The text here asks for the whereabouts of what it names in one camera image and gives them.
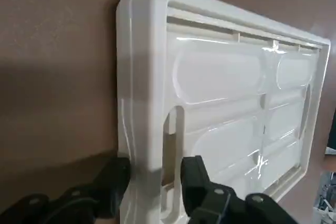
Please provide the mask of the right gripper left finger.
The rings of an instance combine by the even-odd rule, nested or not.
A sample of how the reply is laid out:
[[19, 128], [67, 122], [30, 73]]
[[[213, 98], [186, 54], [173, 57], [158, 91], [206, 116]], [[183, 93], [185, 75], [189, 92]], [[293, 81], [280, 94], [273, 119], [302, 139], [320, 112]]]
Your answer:
[[131, 178], [127, 157], [111, 158], [96, 178], [69, 188], [60, 197], [27, 195], [1, 213], [1, 223], [95, 223], [113, 219]]

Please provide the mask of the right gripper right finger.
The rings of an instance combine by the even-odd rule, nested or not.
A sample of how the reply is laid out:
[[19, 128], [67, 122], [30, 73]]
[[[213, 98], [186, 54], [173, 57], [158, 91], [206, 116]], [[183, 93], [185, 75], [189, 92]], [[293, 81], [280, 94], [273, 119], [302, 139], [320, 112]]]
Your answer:
[[240, 199], [233, 188], [212, 182], [201, 156], [182, 158], [181, 188], [188, 223], [296, 223], [266, 194]]

